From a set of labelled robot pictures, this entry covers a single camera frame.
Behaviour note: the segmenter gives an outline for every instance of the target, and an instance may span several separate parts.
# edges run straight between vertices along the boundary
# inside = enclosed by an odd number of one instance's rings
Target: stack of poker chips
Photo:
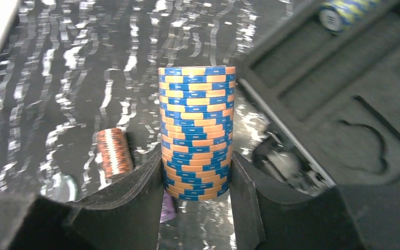
[[[321,6],[320,21],[335,35],[347,31],[381,0],[329,0]]]
[[[117,179],[134,170],[126,137],[121,129],[105,129],[97,134],[97,148],[102,155],[105,177]]]
[[[165,190],[188,201],[228,190],[235,67],[159,68]]]

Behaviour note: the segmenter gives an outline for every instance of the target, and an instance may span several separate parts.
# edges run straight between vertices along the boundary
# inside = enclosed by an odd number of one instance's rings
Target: black foam insert
[[[239,81],[335,182],[400,183],[400,1],[339,36],[318,10],[312,1],[268,35]]]

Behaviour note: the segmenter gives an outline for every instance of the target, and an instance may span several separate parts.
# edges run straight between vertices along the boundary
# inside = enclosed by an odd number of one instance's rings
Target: purple poker chip
[[[174,208],[174,203],[172,202],[171,196],[164,191],[163,194],[163,204],[161,206],[160,223],[167,222],[176,217],[176,209]]]

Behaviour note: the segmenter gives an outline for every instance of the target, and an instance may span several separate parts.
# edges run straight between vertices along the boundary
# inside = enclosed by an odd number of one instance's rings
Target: recessed slot
[[[313,133],[349,183],[389,184],[400,179],[400,133],[361,97],[355,97]]]
[[[251,68],[265,85],[274,87],[282,77],[314,51],[322,49],[333,37],[318,20],[310,18]]]
[[[400,16],[390,12],[280,94],[300,121],[400,45]]]

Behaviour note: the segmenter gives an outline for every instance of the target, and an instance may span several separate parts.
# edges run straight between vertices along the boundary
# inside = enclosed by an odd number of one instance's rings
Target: poker chip
[[[232,128],[209,133],[177,133],[161,129],[161,134],[173,139],[180,140],[210,140],[227,136],[232,133]]]
[[[167,111],[164,109],[160,109],[160,114],[165,117],[181,119],[181,120],[204,120],[204,119],[215,119],[226,117],[234,113],[234,108],[228,108],[223,111],[216,112],[202,112],[202,113],[182,113],[182,112],[174,112]]]
[[[162,154],[167,156],[171,156],[177,159],[185,159],[185,160],[205,160],[205,159],[214,159],[232,152],[232,146],[229,146],[225,149],[218,150],[215,152],[209,153],[183,153],[170,150],[168,148],[162,147],[161,148]]]
[[[225,149],[229,145],[232,144],[232,139],[217,144],[213,146],[203,146],[203,147],[187,147],[187,146],[180,146],[180,145],[174,145],[169,142],[165,142],[162,140],[161,142],[162,146],[165,148],[168,148],[170,150],[178,151],[178,152],[184,152],[184,153],[208,153],[208,152],[214,152],[218,151],[221,149]]]
[[[203,189],[203,190],[189,190],[189,189],[181,189],[179,187],[173,186],[171,184],[165,184],[165,189],[169,189],[177,194],[183,194],[183,195],[205,195],[205,194],[213,194],[216,192],[221,191],[222,189],[227,189],[228,188],[228,183],[222,184],[220,186],[215,186],[209,189]]]
[[[201,105],[201,106],[194,106],[194,105],[173,105],[173,104],[166,104],[160,103],[160,108],[168,111],[174,112],[184,112],[184,113],[194,113],[194,112],[217,112],[229,108],[234,107],[234,101],[222,104],[213,104],[213,105]]]
[[[173,176],[180,176],[180,177],[186,177],[186,178],[203,178],[203,177],[211,177],[211,176],[216,176],[218,174],[223,174],[223,173],[229,172],[230,168],[229,168],[229,166],[225,166],[225,167],[219,168],[217,170],[211,170],[211,171],[186,172],[186,171],[181,171],[181,170],[175,170],[173,168],[170,168],[170,167],[164,165],[164,170]]]
[[[162,167],[171,196],[203,201],[228,190],[235,67],[159,68]]]
[[[184,120],[184,119],[174,119],[166,116],[161,116],[161,121],[169,125],[184,126],[184,127],[207,127],[214,126],[218,124],[223,124],[231,122],[234,120],[234,114],[206,120]]]
[[[224,188],[222,188],[217,193],[205,194],[205,195],[184,195],[184,194],[176,193],[176,192],[170,190],[169,188],[165,188],[165,190],[166,190],[166,192],[168,192],[168,194],[170,194],[174,198],[184,199],[187,201],[205,201],[208,199],[217,198],[218,196],[224,194],[228,190],[228,188],[229,188],[229,186],[226,185],[226,186],[224,186]]]
[[[228,158],[230,155],[231,155],[231,152],[228,152],[221,156],[210,158],[210,159],[191,160],[191,159],[176,158],[176,157],[167,155],[166,152],[162,152],[161,157],[163,159],[173,162],[175,164],[190,165],[190,166],[202,166],[202,165],[211,165],[211,164],[219,163],[221,161],[226,160],[226,158]]]
[[[159,82],[159,87],[161,90],[183,90],[183,91],[225,90],[235,87],[235,81],[196,83],[196,84]]]
[[[161,135],[161,139],[164,140],[165,142],[174,145],[187,146],[187,147],[206,147],[206,146],[218,145],[227,142],[229,140],[232,140],[232,133],[230,133],[227,136],[209,140],[180,140],[180,139],[170,138],[164,134]]]
[[[166,179],[173,180],[175,182],[188,183],[188,184],[207,184],[207,183],[211,183],[214,181],[218,181],[218,180],[228,176],[228,172],[229,171],[226,171],[224,173],[216,174],[215,176],[209,176],[209,177],[187,178],[187,177],[175,176],[166,171],[163,171],[163,176]]]
[[[159,100],[161,103],[172,105],[214,105],[232,102],[234,100],[234,95],[210,98],[173,98],[161,95]]]
[[[159,95],[172,98],[211,98],[232,95],[234,92],[235,88],[208,91],[159,90]]]
[[[164,178],[164,185],[173,185],[181,189],[186,190],[203,190],[203,189],[210,189],[216,186],[221,186],[229,181],[229,175],[214,182],[204,183],[204,184],[191,184],[191,183],[183,183],[170,180],[168,178]]]
[[[322,4],[321,24],[333,34],[341,34],[376,8],[380,0],[330,0]]]
[[[162,162],[164,165],[173,168],[175,170],[180,170],[184,172],[197,172],[197,171],[211,171],[211,170],[217,170],[226,166],[229,166],[231,163],[231,157],[227,157],[225,160],[219,162],[219,163],[214,163],[211,165],[202,165],[202,166],[191,166],[191,165],[181,165],[181,164],[175,164],[171,161],[162,159]]]
[[[160,74],[159,82],[170,83],[208,83],[235,81],[235,74],[218,74],[215,76],[166,76]]]
[[[170,125],[164,122],[160,123],[161,128],[176,133],[211,133],[211,132],[218,132],[220,130],[232,129],[233,122],[226,122],[223,124],[218,124],[214,126],[205,126],[205,127],[184,127],[184,126],[177,126],[177,125]]]
[[[165,76],[213,76],[217,74],[235,74],[235,67],[208,66],[159,68],[158,73],[159,75]]]

